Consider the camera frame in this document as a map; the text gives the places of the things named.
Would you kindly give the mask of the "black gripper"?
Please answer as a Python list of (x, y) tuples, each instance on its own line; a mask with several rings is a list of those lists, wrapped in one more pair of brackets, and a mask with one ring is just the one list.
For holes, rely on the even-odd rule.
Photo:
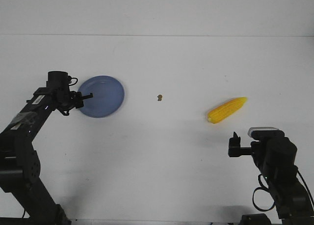
[(240, 156), (251, 156), (252, 149), (250, 147), (241, 147), (241, 138), (236, 132), (233, 132), (233, 137), (229, 139), (228, 156), (236, 158)]
[(80, 109), (84, 106), (82, 99), (93, 98), (93, 93), (89, 95), (81, 95), (81, 92), (69, 91), (65, 92), (57, 90), (55, 93), (56, 109), (62, 115), (69, 115), (73, 108)]

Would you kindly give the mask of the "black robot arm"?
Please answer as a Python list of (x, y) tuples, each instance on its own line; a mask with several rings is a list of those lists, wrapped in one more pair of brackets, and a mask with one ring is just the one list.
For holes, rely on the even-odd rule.
[(41, 165), (32, 142), (50, 114), (58, 110), (64, 116), (83, 107), (91, 98), (71, 91), (73, 77), (64, 71), (50, 71), (45, 87), (33, 97), (0, 134), (0, 187), (29, 214), (29, 218), (2, 217), (2, 225), (70, 225), (61, 205), (56, 204), (40, 179)]
[(240, 146), (240, 137), (233, 133), (229, 139), (229, 157), (249, 155), (260, 171), (259, 179), (266, 186), (259, 189), (268, 192), (274, 200), (279, 219), (284, 225), (312, 225), (314, 200), (298, 167), (295, 165), (297, 147), (284, 132), (277, 128), (250, 128), (253, 139), (250, 147)]

